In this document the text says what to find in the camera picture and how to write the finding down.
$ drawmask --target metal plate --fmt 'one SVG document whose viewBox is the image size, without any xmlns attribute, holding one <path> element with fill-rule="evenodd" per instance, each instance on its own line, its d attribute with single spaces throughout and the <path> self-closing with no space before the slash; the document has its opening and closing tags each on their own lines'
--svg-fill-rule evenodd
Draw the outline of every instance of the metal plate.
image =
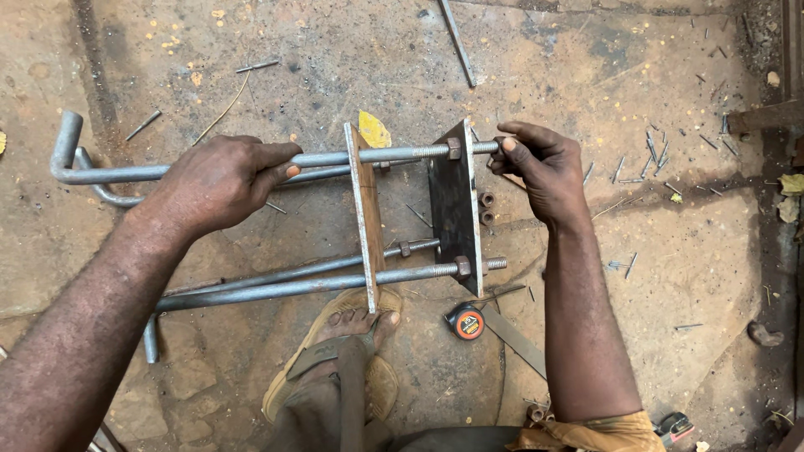
<svg viewBox="0 0 804 452">
<path fill-rule="evenodd" d="M 380 291 L 377 286 L 376 273 L 385 270 L 383 229 L 379 221 L 379 202 L 374 168 L 370 163 L 361 163 L 359 155 L 361 149 L 369 149 L 371 146 L 349 122 L 343 125 L 343 133 L 347 138 L 349 171 L 352 192 L 355 195 L 360 252 L 363 254 L 363 272 L 366 274 L 368 312 L 374 314 Z"/>
<path fill-rule="evenodd" d="M 441 254 L 436 253 L 436 261 L 446 264 L 456 256 L 468 257 L 472 274 L 460 283 L 475 296 L 482 297 L 478 189 L 474 185 L 469 120 L 464 119 L 433 144 L 446 143 L 447 138 L 461 141 L 461 158 L 433 158 L 428 163 L 433 237 L 441 239 Z"/>
</svg>

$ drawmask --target flip-flop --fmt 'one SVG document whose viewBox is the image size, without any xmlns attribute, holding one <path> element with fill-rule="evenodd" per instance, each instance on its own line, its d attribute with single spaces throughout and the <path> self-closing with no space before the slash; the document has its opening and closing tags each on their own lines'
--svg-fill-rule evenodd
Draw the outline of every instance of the flip-flop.
<svg viewBox="0 0 804 452">
<path fill-rule="evenodd" d="M 293 388 L 296 386 L 298 377 L 301 376 L 301 374 L 307 369 L 323 361 L 316 359 L 312 363 L 300 363 L 300 367 L 294 369 L 293 374 L 291 374 L 291 369 L 297 363 L 297 361 L 299 361 L 299 356 L 301 353 L 305 349 L 316 345 L 312 342 L 315 340 L 318 332 L 326 325 L 327 319 L 329 319 L 332 314 L 350 309 L 359 309 L 361 307 L 366 307 L 366 289 L 363 287 L 345 290 L 338 297 L 324 306 L 321 314 L 318 315 L 313 322 L 313 325 L 310 326 L 310 331 L 307 332 L 307 336 L 305 336 L 304 340 L 302 340 L 298 350 L 288 360 L 287 364 L 285 364 L 285 368 L 282 369 L 282 371 L 279 372 L 273 379 L 273 382 L 269 386 L 268 391 L 265 393 L 265 396 L 262 399 L 262 412 L 268 419 L 268 422 L 273 423 L 277 418 L 279 408 L 281 408 L 281 406 L 285 403 L 285 400 L 288 398 L 290 393 L 293 392 Z M 397 293 L 392 292 L 387 288 L 383 288 L 382 294 L 379 298 L 379 303 L 377 305 L 377 311 L 383 313 L 390 310 L 401 312 L 402 298 Z M 368 334 L 357 335 L 362 336 L 361 339 L 365 339 L 367 337 L 364 342 L 371 343 L 371 346 L 367 347 L 367 351 L 370 351 L 372 354 L 374 352 L 373 332 L 374 327 L 371 328 L 371 331 Z M 328 339 L 325 342 L 335 341 L 336 339 L 339 338 Z M 397 391 L 399 390 L 399 382 L 396 379 L 396 373 L 393 371 L 390 364 L 379 356 L 375 355 L 369 363 L 368 370 L 366 370 L 366 384 L 368 385 L 370 391 L 369 398 L 371 402 L 372 415 L 374 418 L 384 421 L 391 412 L 391 408 L 396 401 Z"/>
</svg>

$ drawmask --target orange cloth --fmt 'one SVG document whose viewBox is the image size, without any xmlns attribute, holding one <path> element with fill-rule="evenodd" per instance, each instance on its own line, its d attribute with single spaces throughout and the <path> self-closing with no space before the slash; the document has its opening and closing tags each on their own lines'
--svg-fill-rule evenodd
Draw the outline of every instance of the orange cloth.
<svg viewBox="0 0 804 452">
<path fill-rule="evenodd" d="M 645 411 L 595 421 L 539 421 L 522 429 L 508 450 L 562 450 L 575 448 L 597 452 L 664 452 Z"/>
</svg>

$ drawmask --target hex nut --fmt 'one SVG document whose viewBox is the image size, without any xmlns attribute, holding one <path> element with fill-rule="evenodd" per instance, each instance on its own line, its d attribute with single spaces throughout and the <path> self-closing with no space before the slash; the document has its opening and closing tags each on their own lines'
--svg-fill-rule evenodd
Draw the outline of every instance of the hex nut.
<svg viewBox="0 0 804 452">
<path fill-rule="evenodd" d="M 480 202 L 480 205 L 482 205 L 485 208 L 490 208 L 491 204 L 494 204 L 495 200 L 497 200 L 497 197 L 494 196 L 494 193 L 490 191 L 486 191 L 478 195 L 478 201 Z"/>
<path fill-rule="evenodd" d="M 410 257 L 410 244 L 408 242 L 400 242 L 400 249 L 402 250 L 402 257 Z"/>
<path fill-rule="evenodd" d="M 457 274 L 453 277 L 459 281 L 467 279 L 472 274 L 472 264 L 466 256 L 456 256 L 455 263 L 457 264 Z"/>
<path fill-rule="evenodd" d="M 449 146 L 449 154 L 447 154 L 447 159 L 460 160 L 461 140 L 459 138 L 447 138 L 447 146 Z"/>
<path fill-rule="evenodd" d="M 483 226 L 491 226 L 494 224 L 494 213 L 490 210 L 480 212 L 480 224 Z"/>
</svg>

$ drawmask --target left hand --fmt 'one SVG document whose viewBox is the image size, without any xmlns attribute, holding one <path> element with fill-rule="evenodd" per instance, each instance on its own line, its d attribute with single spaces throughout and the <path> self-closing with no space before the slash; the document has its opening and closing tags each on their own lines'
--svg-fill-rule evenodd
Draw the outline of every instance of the left hand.
<svg viewBox="0 0 804 452">
<path fill-rule="evenodd" d="M 265 206 L 268 193 L 301 169 L 295 143 L 219 135 L 185 152 L 129 216 L 170 221 L 192 240 L 230 228 Z"/>
</svg>

